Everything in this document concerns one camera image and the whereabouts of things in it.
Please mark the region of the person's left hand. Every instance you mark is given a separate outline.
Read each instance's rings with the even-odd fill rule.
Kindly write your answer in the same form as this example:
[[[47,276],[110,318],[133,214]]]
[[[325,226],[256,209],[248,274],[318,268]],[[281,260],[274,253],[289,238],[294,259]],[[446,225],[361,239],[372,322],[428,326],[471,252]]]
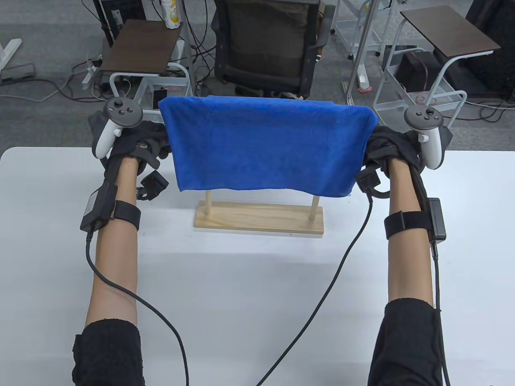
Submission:
[[[141,175],[147,165],[156,170],[160,160],[166,159],[171,153],[165,125],[142,121],[136,127],[126,127],[121,136],[115,139],[109,157],[103,161],[104,176],[116,178],[124,158],[137,160],[137,175]]]

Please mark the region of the person's right hand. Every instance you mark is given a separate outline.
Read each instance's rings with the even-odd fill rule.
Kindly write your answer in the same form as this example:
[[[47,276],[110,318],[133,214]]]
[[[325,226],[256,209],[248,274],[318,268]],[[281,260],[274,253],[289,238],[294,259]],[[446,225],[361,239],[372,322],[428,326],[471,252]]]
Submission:
[[[365,149],[363,166],[375,166],[390,178],[390,160],[406,162],[411,175],[421,180],[424,169],[421,145],[414,131],[401,133],[386,126],[377,126],[372,132]]]

